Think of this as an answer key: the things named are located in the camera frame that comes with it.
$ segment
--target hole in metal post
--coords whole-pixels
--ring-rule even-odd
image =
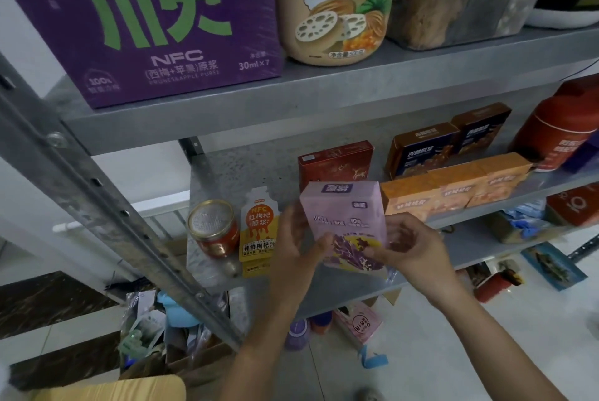
[[[3,75],[0,75],[0,86],[4,87],[7,91],[14,89],[12,81]]]

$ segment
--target dark red box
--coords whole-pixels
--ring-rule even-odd
[[[313,154],[300,155],[299,185],[308,182],[353,182],[368,179],[374,147],[368,141],[333,147]]]

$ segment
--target clear plastic container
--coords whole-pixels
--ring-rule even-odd
[[[520,32],[537,0],[393,0],[387,36],[415,50]]]

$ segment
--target purple box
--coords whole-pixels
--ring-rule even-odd
[[[274,0],[17,0],[93,108],[279,76]]]
[[[367,246],[387,242],[378,182],[310,182],[299,199],[314,238],[335,235],[326,266],[387,278],[385,266],[363,254]]]

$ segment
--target forearm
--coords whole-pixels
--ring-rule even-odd
[[[295,311],[287,306],[266,308],[254,323],[221,389],[220,401],[269,399],[274,368]]]
[[[439,310],[460,338],[493,401],[564,401],[565,397],[499,323],[465,289]]]

